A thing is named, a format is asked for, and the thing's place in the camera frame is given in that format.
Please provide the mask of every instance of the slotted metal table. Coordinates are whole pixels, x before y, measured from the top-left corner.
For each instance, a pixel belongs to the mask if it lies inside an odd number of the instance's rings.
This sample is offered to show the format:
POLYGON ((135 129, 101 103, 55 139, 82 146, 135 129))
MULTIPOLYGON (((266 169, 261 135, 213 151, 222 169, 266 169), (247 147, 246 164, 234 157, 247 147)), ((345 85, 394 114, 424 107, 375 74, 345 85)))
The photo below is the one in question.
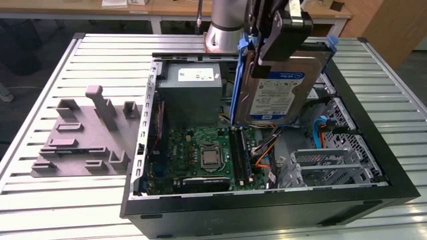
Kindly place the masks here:
MULTIPOLYGON (((205 239, 427 238, 426 107, 369 43, 345 38, 337 48, 334 61, 422 196, 346 226, 205 239)), ((141 104, 153 52, 202 53, 203 36, 87 34, 73 39, 0 162, 2 239, 145 238, 131 222, 119 218, 125 175, 33 178, 30 172, 59 116, 55 107, 61 99, 75 98, 79 105, 93 105, 86 88, 103 85, 103 95, 114 105, 125 101, 141 104)))

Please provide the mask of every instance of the blue plastic tab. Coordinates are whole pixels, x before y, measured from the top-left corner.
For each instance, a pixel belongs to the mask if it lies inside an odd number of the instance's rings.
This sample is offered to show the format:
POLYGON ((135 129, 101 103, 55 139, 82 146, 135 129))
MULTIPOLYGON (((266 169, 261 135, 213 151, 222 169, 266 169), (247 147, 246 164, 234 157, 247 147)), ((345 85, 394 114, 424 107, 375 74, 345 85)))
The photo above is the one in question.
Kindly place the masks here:
POLYGON ((250 45, 250 36, 247 33, 243 33, 243 38, 239 41, 238 50, 239 50, 239 60, 238 60, 238 67, 235 73, 235 80, 234 80, 234 88, 233 88, 233 97, 231 97, 231 106, 230 106, 230 120, 231 124, 235 123, 235 112, 237 112, 237 104, 239 99, 239 92, 241 92, 241 82, 243 77, 243 69, 246 65, 246 48, 250 45))
POLYGON ((335 35, 327 35, 326 39, 327 39, 327 43, 329 43, 329 48, 331 49, 333 53, 331 53, 331 56, 327 59, 326 65, 325 65, 325 67, 322 69, 322 73, 325 73, 326 70, 327 70, 329 63, 330 63, 330 61, 331 61, 331 59, 333 59, 333 57, 334 57, 334 55, 335 55, 335 53, 338 51, 335 46, 337 46, 337 44, 339 44, 339 38, 335 35))
POLYGON ((334 53, 337 53, 335 45, 339 44, 339 38, 335 35, 327 35, 326 39, 327 39, 327 42, 329 42, 329 47, 331 48, 334 53))

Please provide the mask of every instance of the hard disk drive label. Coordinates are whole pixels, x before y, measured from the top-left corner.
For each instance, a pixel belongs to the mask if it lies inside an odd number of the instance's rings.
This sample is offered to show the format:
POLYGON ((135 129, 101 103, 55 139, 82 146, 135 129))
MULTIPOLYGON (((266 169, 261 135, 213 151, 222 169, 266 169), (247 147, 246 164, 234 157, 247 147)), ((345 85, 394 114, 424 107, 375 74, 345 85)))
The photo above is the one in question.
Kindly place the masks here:
POLYGON ((258 120, 274 120, 283 117, 290 110, 295 95, 293 89, 303 82, 303 72, 271 72, 261 79, 254 97, 250 115, 258 120))
POLYGON ((215 81, 214 68, 182 68, 178 71, 178 81, 215 81))

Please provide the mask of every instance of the expansion slot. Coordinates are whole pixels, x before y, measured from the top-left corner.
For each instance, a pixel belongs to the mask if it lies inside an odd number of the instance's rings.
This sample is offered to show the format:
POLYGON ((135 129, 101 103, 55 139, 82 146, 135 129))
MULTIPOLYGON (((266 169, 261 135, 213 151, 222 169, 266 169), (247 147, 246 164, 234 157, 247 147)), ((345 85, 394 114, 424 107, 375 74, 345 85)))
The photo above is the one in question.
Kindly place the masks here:
POLYGON ((234 179, 239 186, 254 181, 247 140, 242 129, 230 129, 230 146, 234 168, 234 179))

